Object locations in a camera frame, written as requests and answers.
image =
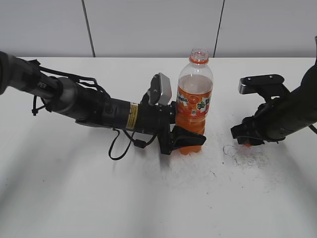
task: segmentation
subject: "orange liquid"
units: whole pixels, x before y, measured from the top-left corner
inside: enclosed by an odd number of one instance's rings
[[[188,118],[182,114],[176,114],[176,125],[203,135],[205,132],[206,116],[200,118]],[[183,155],[188,155],[190,152],[199,152],[202,149],[201,145],[198,146],[187,146],[179,148],[180,153]]]

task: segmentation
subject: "yellow sticker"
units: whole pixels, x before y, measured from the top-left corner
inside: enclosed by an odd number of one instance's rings
[[[127,122],[127,129],[133,130],[135,123],[137,121],[137,117],[138,117],[138,109],[139,109],[139,105],[136,103],[130,103],[130,114],[129,114],[129,118],[128,118],[128,122]]]

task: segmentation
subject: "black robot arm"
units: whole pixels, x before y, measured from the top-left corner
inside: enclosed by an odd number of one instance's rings
[[[239,144],[261,145],[278,142],[317,122],[317,60],[304,75],[301,85],[289,92],[280,75],[261,75],[240,79],[241,94],[258,93],[265,100],[254,116],[231,128]]]
[[[41,71],[62,77],[47,76]],[[46,108],[49,112],[73,118],[81,125],[122,129],[134,145],[141,148],[158,137],[162,154],[169,155],[172,150],[184,146],[203,145],[206,140],[203,135],[178,126],[170,131],[170,125],[175,124],[175,102],[168,105],[170,82],[162,73],[153,77],[142,101],[134,104],[111,98],[94,78],[43,68],[37,60],[26,61],[0,52],[0,95],[7,86],[34,95],[34,115]],[[36,108],[37,97],[44,104],[40,108]],[[133,139],[133,134],[127,131],[153,137],[145,142]]]

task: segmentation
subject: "white table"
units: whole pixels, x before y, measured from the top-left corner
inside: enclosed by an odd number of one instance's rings
[[[188,62],[39,61],[95,77],[112,97],[133,102],[157,72],[170,77],[175,98],[178,74]],[[155,141],[145,150],[131,146],[114,162],[107,153],[116,132],[45,110],[33,117],[33,97],[8,88],[0,96],[0,237],[317,237],[317,136],[306,128],[280,144],[247,148],[230,133],[263,102],[258,95],[240,95],[239,78],[277,73],[293,90],[314,61],[211,59],[208,140],[191,156],[160,156]],[[127,143],[122,135],[113,152],[119,155]]]

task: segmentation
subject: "plastic bottle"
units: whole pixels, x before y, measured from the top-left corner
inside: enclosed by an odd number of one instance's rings
[[[208,66],[207,50],[192,49],[189,61],[178,79],[176,125],[203,135],[213,88],[213,75]],[[187,155],[190,152],[199,152],[201,148],[188,146],[179,150],[183,155]]]

